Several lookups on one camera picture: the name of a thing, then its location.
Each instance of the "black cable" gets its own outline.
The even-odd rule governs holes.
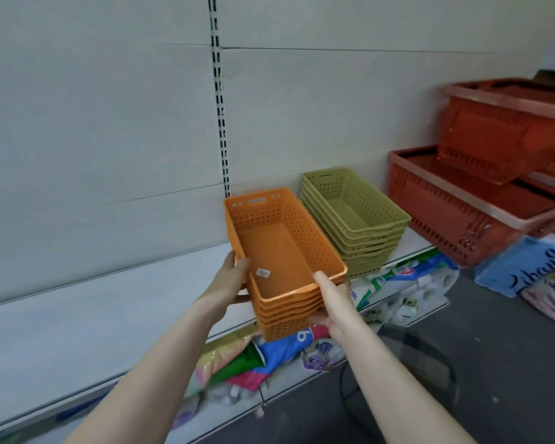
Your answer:
[[[367,435],[370,439],[376,439],[376,436],[374,436],[372,434],[372,432],[368,429],[368,427],[366,427],[365,425],[363,425],[362,421],[360,421],[355,414],[353,414],[353,412],[350,410],[347,401],[348,399],[350,399],[355,393],[357,392],[361,392],[360,387],[357,386],[350,394],[348,394],[347,396],[345,396],[343,394],[343,376],[346,372],[346,369],[349,366],[349,362],[346,362],[345,365],[343,366],[343,369],[341,370],[341,373],[339,374],[339,394],[341,396],[341,400],[343,401],[343,407],[345,408],[347,415],[350,417],[350,419],[352,420],[352,422],[361,430],[364,432],[365,435]]]

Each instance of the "stack of green baskets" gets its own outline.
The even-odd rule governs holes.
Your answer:
[[[411,217],[347,168],[302,176],[301,199],[357,277],[383,267]]]

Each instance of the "red shopping basket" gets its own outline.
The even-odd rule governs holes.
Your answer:
[[[532,179],[496,186],[436,160],[436,146],[392,151],[389,197],[409,226],[463,265],[555,228],[555,190]]]
[[[555,160],[555,85],[498,79],[447,92],[441,162],[504,184]]]

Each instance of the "person's left hand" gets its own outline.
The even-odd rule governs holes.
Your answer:
[[[214,323],[224,317],[230,304],[239,304],[251,300],[248,295],[238,296],[238,292],[244,288],[244,278],[250,265],[251,259],[241,259],[235,265],[234,251],[230,251],[224,259],[222,268],[214,276],[212,283],[196,301],[211,307]]]

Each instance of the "basket handle hole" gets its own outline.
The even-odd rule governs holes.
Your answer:
[[[266,199],[265,198],[256,198],[256,199],[250,199],[249,200],[249,204],[256,204],[258,202],[265,202]]]

